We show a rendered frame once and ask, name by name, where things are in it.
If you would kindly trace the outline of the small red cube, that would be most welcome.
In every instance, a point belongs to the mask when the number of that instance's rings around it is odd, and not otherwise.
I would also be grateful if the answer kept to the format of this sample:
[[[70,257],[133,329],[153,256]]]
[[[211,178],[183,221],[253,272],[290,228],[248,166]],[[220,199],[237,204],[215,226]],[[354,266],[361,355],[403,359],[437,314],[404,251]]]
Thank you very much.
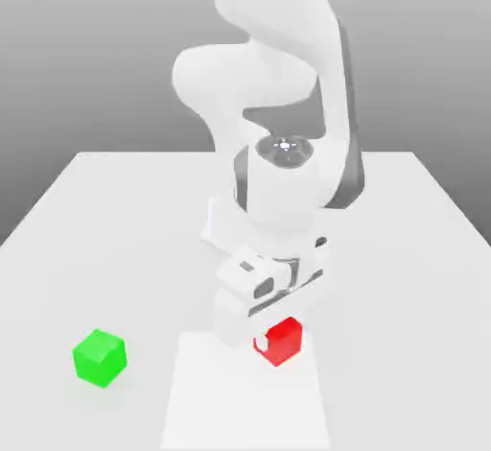
[[[293,317],[278,322],[266,333],[269,349],[266,352],[254,349],[275,367],[291,359],[301,349],[303,325]]]

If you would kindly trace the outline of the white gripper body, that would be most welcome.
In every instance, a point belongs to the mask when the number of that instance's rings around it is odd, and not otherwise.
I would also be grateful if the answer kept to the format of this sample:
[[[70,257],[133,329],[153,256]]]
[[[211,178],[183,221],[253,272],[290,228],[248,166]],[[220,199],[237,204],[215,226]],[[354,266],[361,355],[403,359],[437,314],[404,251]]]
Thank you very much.
[[[303,257],[271,258],[240,247],[217,268],[213,328],[230,346],[263,340],[288,317],[301,319],[331,281],[330,251],[316,244]]]

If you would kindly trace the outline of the small green cube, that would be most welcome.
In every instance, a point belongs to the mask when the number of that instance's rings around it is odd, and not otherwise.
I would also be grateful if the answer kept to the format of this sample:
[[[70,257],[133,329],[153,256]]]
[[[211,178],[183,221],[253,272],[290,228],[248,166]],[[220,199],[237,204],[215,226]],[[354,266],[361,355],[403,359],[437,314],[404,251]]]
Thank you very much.
[[[127,367],[127,353],[122,338],[94,329],[72,349],[79,378],[106,388]]]

